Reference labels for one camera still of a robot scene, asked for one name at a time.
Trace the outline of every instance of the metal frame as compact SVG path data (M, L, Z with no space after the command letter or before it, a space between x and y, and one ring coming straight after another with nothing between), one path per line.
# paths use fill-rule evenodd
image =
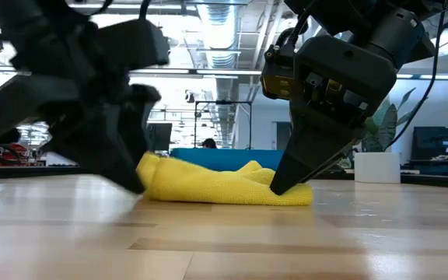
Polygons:
M215 105L232 105L238 104L238 106L242 106L241 104L248 104L250 107L249 113L249 138L248 138L248 147L251 149L252 146L252 102L251 101L226 101L226 100L217 100L217 101L195 101L194 102L194 147L196 148L196 131L197 131L197 115L198 115L198 104L215 104Z

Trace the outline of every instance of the ceiling duct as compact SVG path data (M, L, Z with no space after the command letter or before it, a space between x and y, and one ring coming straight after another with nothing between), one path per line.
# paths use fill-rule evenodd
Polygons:
M236 67L236 54L225 51L236 46L237 7L235 5L197 5L198 13L204 25L204 45L209 68L231 69ZM236 100L233 96L232 79L216 79L217 100ZM233 123L229 122L229 111L234 112L236 106L215 106L219 116L219 126L222 134L222 145L231 144Z

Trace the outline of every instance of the person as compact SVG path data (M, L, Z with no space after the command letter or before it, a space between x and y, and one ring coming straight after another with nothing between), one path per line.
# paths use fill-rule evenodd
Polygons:
M217 149L217 145L212 138L207 138L203 143L201 144L204 149Z

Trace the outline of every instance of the ceiling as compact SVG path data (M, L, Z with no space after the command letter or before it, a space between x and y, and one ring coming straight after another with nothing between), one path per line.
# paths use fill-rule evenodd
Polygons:
M209 47L208 42L224 40L226 31L222 26L205 25L205 16L201 14L199 3L234 3L235 16L227 24L236 26L233 31L234 41L232 46L226 49ZM73 5L80 12L89 12L102 4L102 1L89 0L85 4ZM135 19L141 1L114 1L114 5L106 14L93 17L93 21L99 26ZM150 5L148 20L159 26L164 35L169 38L171 47L170 64L168 68L211 68L209 58L212 55L233 56L233 67L237 69L261 69L264 64L264 49L276 41L280 31L294 26L296 16L280 0L193 0L181 2L157 2ZM425 28L433 36L433 30L438 23L438 18L432 17L424 22ZM297 47L309 37L322 33L319 25L309 21L310 28L300 37ZM342 39L348 38L348 34L340 34ZM5 44L4 51L0 54L0 65L10 65L9 59L15 51L9 44ZM417 61L405 65L401 73L429 74L431 61ZM448 73L448 56L440 58L439 73ZM0 85L9 79L14 73L0 72ZM196 100L216 100L223 96L231 100L245 100L247 94L238 94L238 84L256 84L257 80L248 77L226 77L231 85L230 93L222 94L222 79L215 77L190 77L187 79L170 77L143 77L137 75L131 82L144 83L155 86L162 100L156 104L149 121L173 123L173 146L190 147L194 144L194 104L186 101L187 94L193 94ZM254 101L257 105L287 106L285 101L268 100L260 91ZM197 143L205 138L217 139L220 146L229 147L233 144L232 129L234 112L236 107L208 105L205 109L198 108L202 112L197 120Z

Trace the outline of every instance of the potted plant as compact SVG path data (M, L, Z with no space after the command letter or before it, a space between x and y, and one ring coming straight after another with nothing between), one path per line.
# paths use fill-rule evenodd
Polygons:
M373 117L366 120L367 133L362 140L362 152L355 154L356 181L400 183L400 156L397 153L386 152L386 149L394 139L397 127L405 124L412 112L416 110L417 106L398 118L399 110L409 100L415 89L411 89L404 94L398 107L391 104L386 98Z

